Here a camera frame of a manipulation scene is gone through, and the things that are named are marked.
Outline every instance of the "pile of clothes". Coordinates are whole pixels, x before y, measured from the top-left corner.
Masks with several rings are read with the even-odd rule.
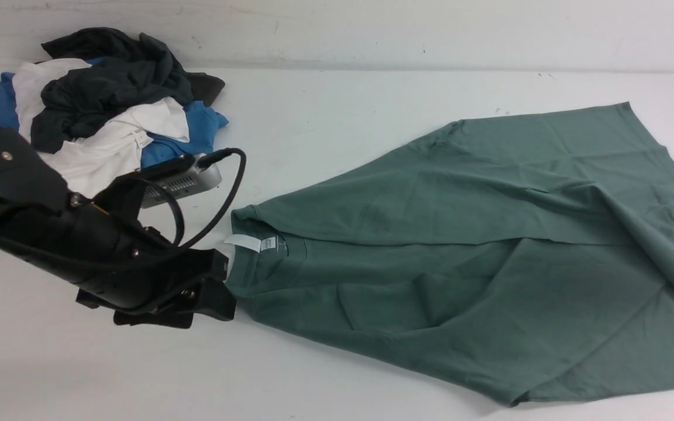
[[[117,176],[213,151],[225,83],[193,74],[165,43],[89,27],[43,43],[53,58],[0,80],[0,126],[18,130],[70,189],[93,197]]]

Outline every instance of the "white table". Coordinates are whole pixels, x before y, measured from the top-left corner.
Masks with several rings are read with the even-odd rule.
[[[249,156],[233,207],[307,187],[461,118],[631,101],[674,158],[674,75],[200,69],[227,81],[217,147]],[[194,235],[220,189],[181,202]],[[166,208],[143,223],[172,235]],[[222,244],[227,218],[202,243]],[[232,419],[674,421],[674,391],[507,409],[461,387],[290,336],[243,312],[191,330],[115,327],[71,285],[0,252],[0,421]]]

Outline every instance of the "white wall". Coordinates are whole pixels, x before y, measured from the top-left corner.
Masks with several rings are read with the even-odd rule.
[[[674,0],[0,0],[0,65],[87,26],[188,66],[674,72]]]

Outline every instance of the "dark gray cloth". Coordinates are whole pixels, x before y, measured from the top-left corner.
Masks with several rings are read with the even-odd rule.
[[[191,84],[155,61],[107,58],[93,67],[71,70],[49,82],[40,94],[46,109],[33,119],[33,147],[53,154],[64,141],[93,136],[128,107],[167,96],[182,105],[191,103]]]
[[[211,106],[225,87],[225,82],[217,77],[185,72],[168,46],[147,34],[140,34],[139,40],[133,40],[124,32],[112,27],[86,27],[71,35],[43,43],[41,46],[52,58],[91,60],[113,57],[129,62],[155,61],[163,72],[168,71],[167,67],[170,68],[168,73],[172,79],[186,77],[190,80],[194,101],[203,101],[204,106]]]

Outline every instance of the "white surface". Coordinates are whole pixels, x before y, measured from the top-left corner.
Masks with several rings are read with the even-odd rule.
[[[228,86],[218,147],[249,167],[235,207],[322,181],[459,118],[631,101],[674,157],[674,75],[207,70]],[[194,235],[230,187],[181,201]],[[171,213],[145,223],[172,236]],[[232,246],[228,219],[201,246]],[[507,409],[470,390],[253,323],[114,327],[66,282],[0,253],[0,421],[674,421],[674,391]]]
[[[89,26],[190,66],[674,71],[674,0],[0,0],[0,64]]]

